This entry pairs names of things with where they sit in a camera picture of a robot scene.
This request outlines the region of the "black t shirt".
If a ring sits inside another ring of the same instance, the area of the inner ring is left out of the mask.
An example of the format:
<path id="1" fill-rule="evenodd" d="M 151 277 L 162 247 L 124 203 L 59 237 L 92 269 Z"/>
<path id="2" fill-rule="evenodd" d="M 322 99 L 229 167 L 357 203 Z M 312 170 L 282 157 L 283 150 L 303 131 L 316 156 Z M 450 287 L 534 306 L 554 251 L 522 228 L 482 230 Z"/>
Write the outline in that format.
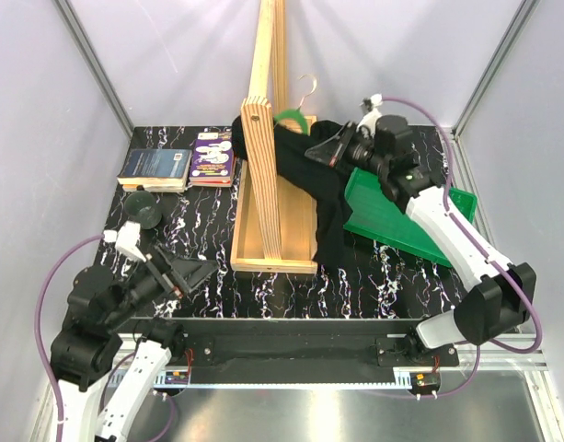
<path id="1" fill-rule="evenodd" d="M 329 268 L 346 266 L 344 225 L 352 214 L 345 199 L 347 179 L 305 156 L 308 148 L 319 143 L 316 123 L 309 135 L 279 124 L 274 127 L 274 142 L 277 173 L 317 202 L 317 252 L 313 261 Z"/>

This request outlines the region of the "green clothes hanger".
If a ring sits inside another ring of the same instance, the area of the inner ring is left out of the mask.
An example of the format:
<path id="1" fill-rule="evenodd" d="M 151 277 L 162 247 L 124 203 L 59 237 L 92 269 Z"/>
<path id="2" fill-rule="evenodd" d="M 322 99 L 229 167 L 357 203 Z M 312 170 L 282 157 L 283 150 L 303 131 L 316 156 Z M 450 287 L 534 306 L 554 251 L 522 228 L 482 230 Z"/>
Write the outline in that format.
<path id="1" fill-rule="evenodd" d="M 275 122 L 275 126 L 281 124 L 282 122 L 292 122 L 298 127 L 300 134 L 309 135 L 310 126 L 307 118 L 302 112 L 302 108 L 305 104 L 306 99 L 316 92 L 317 78 L 313 74 L 304 74 L 299 77 L 299 80 L 302 80 L 304 78 L 309 78 L 311 80 L 310 90 L 301 97 L 296 108 L 281 111 L 273 117 L 273 120 Z"/>

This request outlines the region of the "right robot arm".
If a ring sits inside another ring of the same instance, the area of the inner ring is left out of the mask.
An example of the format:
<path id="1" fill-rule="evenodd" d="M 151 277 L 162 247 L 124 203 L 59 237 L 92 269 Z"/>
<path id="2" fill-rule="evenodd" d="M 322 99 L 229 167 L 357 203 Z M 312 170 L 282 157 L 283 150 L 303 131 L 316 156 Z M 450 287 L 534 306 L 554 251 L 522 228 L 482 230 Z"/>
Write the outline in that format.
<path id="1" fill-rule="evenodd" d="M 465 219 L 448 189 L 416 159 L 408 121 L 380 116 L 374 128 L 348 122 L 328 140 L 306 150 L 307 158 L 337 170 L 355 167 L 378 178 L 385 198 L 436 244 L 460 277 L 466 296 L 453 310 L 420 321 L 397 346 L 408 360 L 425 365 L 438 349 L 455 343 L 496 343 L 498 336 L 532 321 L 535 351 L 543 333 L 533 307 L 535 270 L 515 265 Z"/>

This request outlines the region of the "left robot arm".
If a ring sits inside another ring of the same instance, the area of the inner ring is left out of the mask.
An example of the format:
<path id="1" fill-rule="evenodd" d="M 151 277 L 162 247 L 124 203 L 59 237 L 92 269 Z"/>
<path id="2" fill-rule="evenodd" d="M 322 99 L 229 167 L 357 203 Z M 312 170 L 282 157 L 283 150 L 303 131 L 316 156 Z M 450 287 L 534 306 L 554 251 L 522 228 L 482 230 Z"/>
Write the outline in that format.
<path id="1" fill-rule="evenodd" d="M 124 281 L 98 264 L 75 277 L 62 329 L 51 346 L 57 412 L 52 441 L 127 439 L 156 376 L 189 353 L 181 325 L 151 319 L 124 378 L 104 403 L 114 358 L 122 346 L 119 328 L 161 297 L 193 293 L 217 268 L 217 262 L 181 258 L 154 246 Z"/>

